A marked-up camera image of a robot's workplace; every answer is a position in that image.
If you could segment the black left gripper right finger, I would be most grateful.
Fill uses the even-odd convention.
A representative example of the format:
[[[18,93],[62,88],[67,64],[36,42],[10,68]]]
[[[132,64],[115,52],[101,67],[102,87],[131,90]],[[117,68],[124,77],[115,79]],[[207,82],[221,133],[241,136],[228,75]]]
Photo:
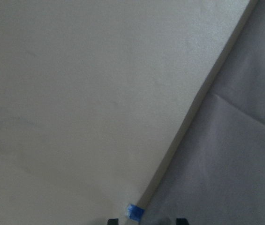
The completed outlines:
[[[176,225],[189,225],[189,222],[186,218],[177,218]]]

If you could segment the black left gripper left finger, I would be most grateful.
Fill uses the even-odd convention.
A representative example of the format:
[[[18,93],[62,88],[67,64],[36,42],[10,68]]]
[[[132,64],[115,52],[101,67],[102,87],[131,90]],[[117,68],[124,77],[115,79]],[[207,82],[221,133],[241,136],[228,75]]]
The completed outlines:
[[[110,218],[107,221],[107,225],[119,225],[119,219],[118,218]]]

